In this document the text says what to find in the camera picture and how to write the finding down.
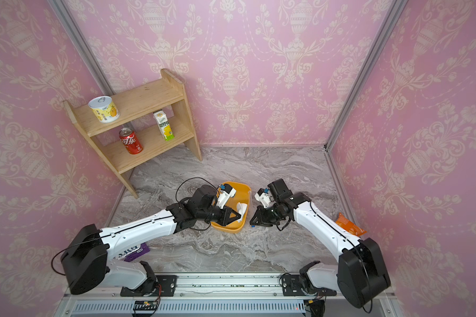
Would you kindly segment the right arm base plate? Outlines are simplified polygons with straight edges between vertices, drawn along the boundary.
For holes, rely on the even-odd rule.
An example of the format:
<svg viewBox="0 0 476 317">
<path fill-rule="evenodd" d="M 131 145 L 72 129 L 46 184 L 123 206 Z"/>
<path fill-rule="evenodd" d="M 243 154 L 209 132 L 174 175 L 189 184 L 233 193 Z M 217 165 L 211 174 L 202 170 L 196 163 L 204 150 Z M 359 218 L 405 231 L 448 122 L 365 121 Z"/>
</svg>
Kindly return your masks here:
<svg viewBox="0 0 476 317">
<path fill-rule="evenodd" d="M 312 287 L 304 285 L 300 281 L 300 275 L 298 274 L 291 274 L 291 273 L 283 273 L 279 277 L 279 284 L 282 288 L 282 294 L 285 297 L 313 297 L 313 298 L 320 298 L 320 297 L 335 297 L 337 292 L 334 290 L 320 288 L 314 289 Z"/>
</svg>

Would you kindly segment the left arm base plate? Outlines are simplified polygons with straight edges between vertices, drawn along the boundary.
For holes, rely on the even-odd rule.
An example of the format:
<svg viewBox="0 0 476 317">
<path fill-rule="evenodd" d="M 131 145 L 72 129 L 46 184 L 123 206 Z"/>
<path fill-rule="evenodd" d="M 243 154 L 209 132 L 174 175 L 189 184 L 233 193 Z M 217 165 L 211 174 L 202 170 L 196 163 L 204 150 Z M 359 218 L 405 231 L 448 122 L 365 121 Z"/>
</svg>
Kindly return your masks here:
<svg viewBox="0 0 476 317">
<path fill-rule="evenodd" d="M 176 275 L 160 275 L 155 277 L 155 281 L 148 278 L 137 289 L 123 287 L 121 297 L 173 297 L 177 286 Z"/>
</svg>

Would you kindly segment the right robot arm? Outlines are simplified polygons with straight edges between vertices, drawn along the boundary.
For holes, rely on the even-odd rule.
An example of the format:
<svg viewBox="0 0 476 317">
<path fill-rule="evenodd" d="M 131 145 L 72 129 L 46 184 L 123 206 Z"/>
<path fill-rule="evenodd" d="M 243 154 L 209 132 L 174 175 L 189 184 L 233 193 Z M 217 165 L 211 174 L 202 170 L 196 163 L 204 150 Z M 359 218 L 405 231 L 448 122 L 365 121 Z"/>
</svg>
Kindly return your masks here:
<svg viewBox="0 0 476 317">
<path fill-rule="evenodd" d="M 299 283 L 307 294 L 324 289 L 337 291 L 352 306 L 363 309 L 391 286 L 379 245 L 373 239 L 362 240 L 338 226 L 305 194 L 281 198 L 261 189 L 255 200 L 259 206 L 250 221 L 252 226 L 278 227 L 283 220 L 294 221 L 316 237 L 337 260 L 337 265 L 314 261 L 300 269 Z"/>
</svg>

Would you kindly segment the yellow plastic basin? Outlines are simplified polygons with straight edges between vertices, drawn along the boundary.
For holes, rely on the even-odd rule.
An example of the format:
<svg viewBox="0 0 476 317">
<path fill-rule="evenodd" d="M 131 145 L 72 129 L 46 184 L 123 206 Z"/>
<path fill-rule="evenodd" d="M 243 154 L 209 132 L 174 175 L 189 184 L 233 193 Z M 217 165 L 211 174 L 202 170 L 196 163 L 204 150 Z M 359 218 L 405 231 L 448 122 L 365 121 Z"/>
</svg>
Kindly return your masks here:
<svg viewBox="0 0 476 317">
<path fill-rule="evenodd" d="M 231 184 L 236 189 L 235 197 L 230 198 L 228 202 L 226 203 L 226 206 L 231 207 L 232 209 L 236 211 L 238 203 L 246 203 L 249 205 L 247 210 L 247 214 L 248 214 L 249 208 L 252 206 L 250 187 L 247 186 L 246 184 L 242 184 L 239 182 L 227 181 L 226 183 Z M 241 223 L 238 223 L 235 221 L 226 227 L 222 227 L 218 225 L 217 223 L 211 222 L 211 226 L 214 227 L 218 231 L 235 234 L 242 230 L 242 228 L 245 226 L 246 220 L 247 220 L 247 215 L 246 215 L 246 219 L 242 221 Z"/>
</svg>

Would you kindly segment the white wiping cloth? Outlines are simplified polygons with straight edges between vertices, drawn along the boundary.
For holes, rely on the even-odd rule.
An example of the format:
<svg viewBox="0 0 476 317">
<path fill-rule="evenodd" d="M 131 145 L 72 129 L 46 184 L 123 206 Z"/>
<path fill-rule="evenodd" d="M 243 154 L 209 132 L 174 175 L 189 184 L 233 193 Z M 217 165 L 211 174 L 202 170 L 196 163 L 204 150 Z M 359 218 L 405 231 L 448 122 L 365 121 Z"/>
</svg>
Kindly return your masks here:
<svg viewBox="0 0 476 317">
<path fill-rule="evenodd" d="M 240 219 L 237 220 L 238 223 L 241 223 L 242 221 L 244 221 L 246 219 L 248 207 L 249 207 L 249 205 L 246 204 L 246 203 L 238 203 L 237 204 L 236 211 L 240 215 Z"/>
</svg>

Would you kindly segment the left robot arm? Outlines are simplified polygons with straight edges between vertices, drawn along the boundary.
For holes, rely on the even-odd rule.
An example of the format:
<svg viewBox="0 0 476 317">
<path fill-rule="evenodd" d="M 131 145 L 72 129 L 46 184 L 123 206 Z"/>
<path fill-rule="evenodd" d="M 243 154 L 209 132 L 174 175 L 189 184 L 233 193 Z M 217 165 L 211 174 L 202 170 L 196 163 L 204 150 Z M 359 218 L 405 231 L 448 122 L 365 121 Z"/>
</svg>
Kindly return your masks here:
<svg viewBox="0 0 476 317">
<path fill-rule="evenodd" d="M 203 185 L 189 198 L 138 221 L 103 229 L 94 224 L 83 227 L 61 254 L 70 293 L 121 287 L 125 297 L 160 294 L 161 284 L 147 262 L 126 262 L 119 256 L 150 240 L 191 229 L 198 221 L 225 227 L 242 220 L 247 204 L 227 204 L 235 194 L 229 183 Z"/>
</svg>

